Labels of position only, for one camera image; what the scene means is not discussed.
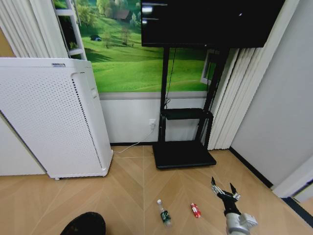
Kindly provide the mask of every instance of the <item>black baseboard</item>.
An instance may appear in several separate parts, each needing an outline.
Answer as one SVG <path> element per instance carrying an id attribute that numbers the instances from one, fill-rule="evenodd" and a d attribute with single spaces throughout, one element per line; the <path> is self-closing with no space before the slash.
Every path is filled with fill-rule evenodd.
<path id="1" fill-rule="evenodd" d="M 291 197 L 282 198 L 302 219 L 313 228 L 313 216 L 296 203 Z"/>
<path id="2" fill-rule="evenodd" d="M 246 159 L 244 159 L 235 149 L 232 147 L 229 148 L 230 152 L 235 155 L 256 177 L 258 177 L 263 184 L 265 184 L 268 188 L 273 186 L 272 182 L 269 181 L 264 175 L 262 175 L 257 169 L 253 167 Z"/>
<path id="3" fill-rule="evenodd" d="M 110 143 L 111 146 L 130 146 L 133 145 L 137 142 L 121 142 L 121 143 Z M 140 142 L 139 144 L 136 145 L 153 145 L 156 142 Z"/>

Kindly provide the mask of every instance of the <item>robotic arm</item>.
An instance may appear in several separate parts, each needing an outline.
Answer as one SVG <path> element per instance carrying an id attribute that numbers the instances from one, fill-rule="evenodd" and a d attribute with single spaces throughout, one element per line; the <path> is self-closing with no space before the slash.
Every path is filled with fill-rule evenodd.
<path id="1" fill-rule="evenodd" d="M 252 215 L 241 214 L 236 207 L 236 202 L 240 198 L 235 187 L 230 184 L 231 192 L 221 190 L 215 184 L 212 177 L 212 190 L 222 199 L 225 207 L 224 215 L 226 217 L 226 231 L 228 235 L 250 235 L 250 229 L 258 224 Z"/>

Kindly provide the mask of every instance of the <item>green landscape wallpaper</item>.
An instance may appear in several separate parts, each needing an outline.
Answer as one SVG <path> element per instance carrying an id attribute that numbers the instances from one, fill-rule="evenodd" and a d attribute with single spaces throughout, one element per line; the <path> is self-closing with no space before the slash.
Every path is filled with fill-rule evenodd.
<path id="1" fill-rule="evenodd" d="M 66 8 L 64 0 L 54 2 L 57 8 Z M 76 7 L 98 91 L 160 91 L 163 49 L 141 46 L 140 2 L 76 0 Z M 173 55 L 172 48 L 168 80 Z M 206 90 L 206 85 L 200 82 L 205 55 L 203 49 L 177 49 L 170 91 Z"/>

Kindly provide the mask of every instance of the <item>vertical blind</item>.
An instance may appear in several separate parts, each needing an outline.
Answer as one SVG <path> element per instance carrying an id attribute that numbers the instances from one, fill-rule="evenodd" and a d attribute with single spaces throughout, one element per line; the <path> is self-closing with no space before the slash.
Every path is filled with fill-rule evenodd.
<path id="1" fill-rule="evenodd" d="M 0 0 L 0 27 L 17 57 L 68 58 L 51 0 Z"/>
<path id="2" fill-rule="evenodd" d="M 263 48 L 231 50 L 212 106 L 209 150 L 230 147 L 298 3 L 285 0 Z"/>

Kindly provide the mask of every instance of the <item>cable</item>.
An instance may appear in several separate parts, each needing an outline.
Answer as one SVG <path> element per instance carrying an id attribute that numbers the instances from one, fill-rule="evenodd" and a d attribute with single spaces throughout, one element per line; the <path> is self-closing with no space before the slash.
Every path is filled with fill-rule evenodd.
<path id="1" fill-rule="evenodd" d="M 172 63 L 172 70 L 171 70 L 170 82 L 169 82 L 169 84 L 168 84 L 167 94 L 166 94 L 166 98 L 165 98 L 165 106 L 166 106 L 166 109 L 167 109 L 167 104 L 171 101 L 171 99 L 167 98 L 167 96 L 168 96 L 168 92 L 170 91 L 170 86 L 171 86 L 171 81 L 172 81 L 172 74 L 173 74 L 173 68 L 174 68 L 174 62 L 175 62 L 175 55 L 176 55 L 176 48 L 175 48 L 174 57 L 173 57 L 173 63 Z"/>
<path id="2" fill-rule="evenodd" d="M 155 130 L 155 127 L 153 128 L 153 130 L 152 130 L 143 140 L 139 141 L 138 143 L 135 143 L 135 144 L 133 144 L 133 145 L 131 145 L 131 146 L 128 146 L 128 147 L 125 148 L 123 151 L 120 151 L 120 152 L 113 152 L 113 153 L 122 153 L 122 152 L 124 152 L 125 150 L 129 149 L 130 147 L 133 147 L 133 146 L 139 144 L 140 142 L 143 142 L 145 139 L 147 139 L 147 138 L 153 133 L 154 130 Z"/>

